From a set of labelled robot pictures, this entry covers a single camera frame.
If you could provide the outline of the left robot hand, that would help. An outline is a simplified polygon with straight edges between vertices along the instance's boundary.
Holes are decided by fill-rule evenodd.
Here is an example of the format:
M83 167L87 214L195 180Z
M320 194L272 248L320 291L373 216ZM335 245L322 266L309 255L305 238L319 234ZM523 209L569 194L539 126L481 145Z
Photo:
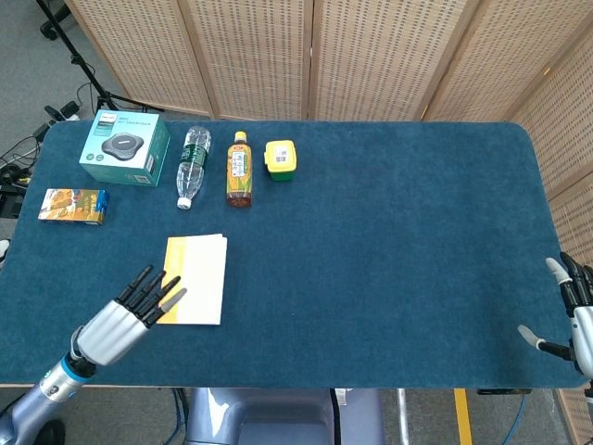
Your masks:
M68 359L78 365L107 366L122 358L156 322L183 298L179 275L164 282L166 272L151 265L72 335Z

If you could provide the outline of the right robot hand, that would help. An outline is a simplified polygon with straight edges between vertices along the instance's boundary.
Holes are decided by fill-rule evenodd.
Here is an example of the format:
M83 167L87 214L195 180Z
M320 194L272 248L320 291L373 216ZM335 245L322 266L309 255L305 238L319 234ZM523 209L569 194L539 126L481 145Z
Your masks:
M517 330L533 348L572 362L575 369L592 379L592 267L580 264L561 251L562 264L546 258L546 265L561 291L561 299L569 319L571 342L563 346L538 337L529 327L520 324Z

